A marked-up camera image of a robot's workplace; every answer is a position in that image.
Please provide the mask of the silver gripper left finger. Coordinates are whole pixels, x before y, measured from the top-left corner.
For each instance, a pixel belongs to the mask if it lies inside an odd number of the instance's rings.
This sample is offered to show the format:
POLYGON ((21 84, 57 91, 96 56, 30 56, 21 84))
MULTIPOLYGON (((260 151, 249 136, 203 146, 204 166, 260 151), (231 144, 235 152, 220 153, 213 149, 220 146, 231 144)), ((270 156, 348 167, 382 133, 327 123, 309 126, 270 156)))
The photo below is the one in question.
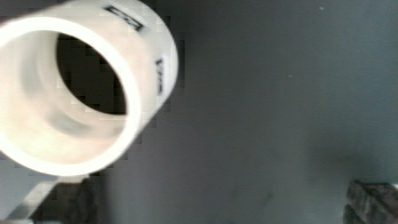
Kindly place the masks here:
POLYGON ((100 224, 100 202, 87 175, 43 181, 5 217, 5 224, 100 224))

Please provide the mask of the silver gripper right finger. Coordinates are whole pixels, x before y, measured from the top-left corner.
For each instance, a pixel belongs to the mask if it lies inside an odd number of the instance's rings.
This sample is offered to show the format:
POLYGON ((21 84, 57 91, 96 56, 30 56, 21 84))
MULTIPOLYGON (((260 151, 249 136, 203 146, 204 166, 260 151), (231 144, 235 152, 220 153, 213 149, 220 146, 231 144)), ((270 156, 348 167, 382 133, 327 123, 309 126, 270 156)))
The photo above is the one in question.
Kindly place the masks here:
POLYGON ((343 224, 398 224, 398 185, 354 180, 347 201, 343 224))

